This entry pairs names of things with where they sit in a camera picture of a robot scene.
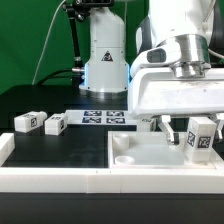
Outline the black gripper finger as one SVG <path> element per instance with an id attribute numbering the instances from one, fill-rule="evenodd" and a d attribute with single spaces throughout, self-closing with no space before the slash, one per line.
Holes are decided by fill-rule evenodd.
<path id="1" fill-rule="evenodd" d="M 224 127 L 224 113 L 217 113 L 214 116 L 214 122 L 217 124 L 215 140 L 217 142 L 222 142 L 223 141 L 222 129 Z"/>
<path id="2" fill-rule="evenodd" d="M 178 145 L 179 141 L 179 133 L 174 132 L 172 127 L 170 126 L 171 117 L 169 115 L 161 115 L 158 118 L 158 126 L 161 131 L 166 135 L 167 143 L 170 145 Z"/>

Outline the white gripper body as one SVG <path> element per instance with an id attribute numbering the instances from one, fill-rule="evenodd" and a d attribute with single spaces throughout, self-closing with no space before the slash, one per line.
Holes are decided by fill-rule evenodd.
<path id="1" fill-rule="evenodd" d="M 224 68 L 209 64 L 200 35 L 169 38 L 133 62 L 128 112 L 135 118 L 224 113 Z"/>

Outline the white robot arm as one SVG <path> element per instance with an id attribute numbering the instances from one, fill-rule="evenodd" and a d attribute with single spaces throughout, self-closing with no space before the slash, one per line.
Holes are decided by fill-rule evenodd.
<path id="1" fill-rule="evenodd" d="M 137 57 L 125 67 L 123 27 L 103 3 L 91 3 L 91 56 L 83 89 L 128 92 L 136 118 L 208 115 L 222 135 L 224 70 L 211 67 L 217 0 L 149 0 L 136 32 Z"/>

